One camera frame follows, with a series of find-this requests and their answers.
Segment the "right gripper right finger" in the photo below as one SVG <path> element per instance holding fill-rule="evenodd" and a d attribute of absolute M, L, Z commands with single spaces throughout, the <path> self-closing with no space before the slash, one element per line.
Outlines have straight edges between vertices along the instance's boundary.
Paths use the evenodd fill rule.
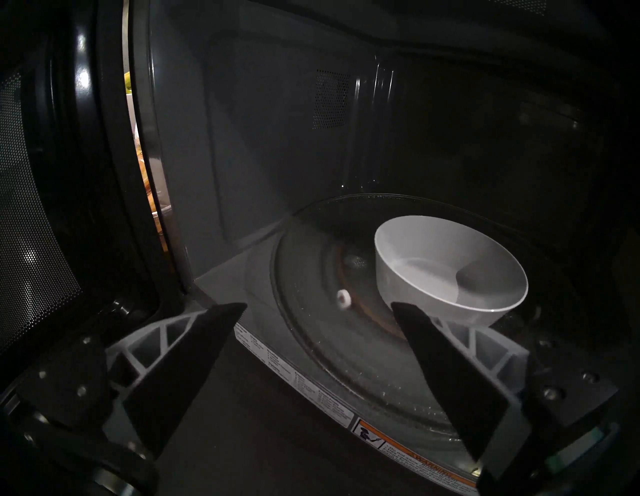
<path fill-rule="evenodd" d="M 523 347 L 488 327 L 391 303 L 437 403 L 481 465 L 477 489 L 582 489 L 620 433 L 618 387 L 581 350 L 542 335 Z"/>

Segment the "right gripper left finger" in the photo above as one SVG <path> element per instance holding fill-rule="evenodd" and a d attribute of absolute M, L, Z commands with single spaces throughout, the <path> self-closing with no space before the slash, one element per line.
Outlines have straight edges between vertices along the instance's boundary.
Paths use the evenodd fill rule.
<path fill-rule="evenodd" d="M 67 338 L 17 383 L 15 427 L 42 451 L 78 458 L 161 454 L 214 367 L 246 303 L 213 305 L 105 347 Z"/>

